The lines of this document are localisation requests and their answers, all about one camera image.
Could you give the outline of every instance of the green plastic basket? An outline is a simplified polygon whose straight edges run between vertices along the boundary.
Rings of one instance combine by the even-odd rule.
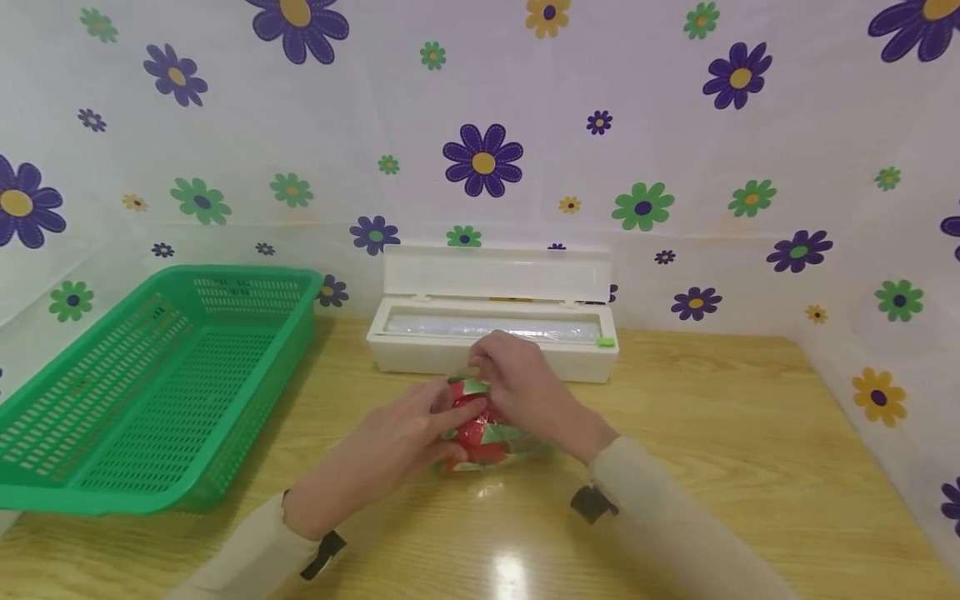
[[[0,405],[0,508],[215,506],[313,338],[321,285],[250,266],[147,279]]]

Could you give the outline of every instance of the forearm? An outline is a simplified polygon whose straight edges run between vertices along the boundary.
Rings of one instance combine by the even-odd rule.
[[[681,490],[656,458],[620,437],[589,464],[617,535],[691,600],[795,599],[783,580]]]

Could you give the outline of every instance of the object wrapped in plastic wrap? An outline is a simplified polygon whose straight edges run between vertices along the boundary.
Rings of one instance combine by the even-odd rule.
[[[444,469],[480,470],[512,462],[518,456],[536,449],[540,442],[526,431],[510,424],[493,405],[490,386],[471,372],[461,372],[447,379],[453,393],[453,406],[462,406],[479,397],[487,400],[483,412],[444,435],[467,451],[467,459],[447,459]]]

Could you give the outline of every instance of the floral backdrop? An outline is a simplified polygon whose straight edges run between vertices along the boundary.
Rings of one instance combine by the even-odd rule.
[[[609,248],[800,344],[960,576],[960,0],[50,0],[0,19],[0,401],[148,274]]]

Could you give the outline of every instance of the wooden table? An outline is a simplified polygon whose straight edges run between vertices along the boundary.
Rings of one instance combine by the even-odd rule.
[[[160,596],[368,410],[421,380],[378,372],[366,327],[322,320],[218,510],[26,515],[0,542],[0,597]],[[620,343],[611,382],[574,392],[659,456],[804,598],[957,597],[797,347],[779,338],[628,331]],[[672,597],[655,573],[624,560],[608,529],[587,526],[567,507],[586,482],[583,467],[555,453],[425,477],[346,523],[348,550],[301,597]]]

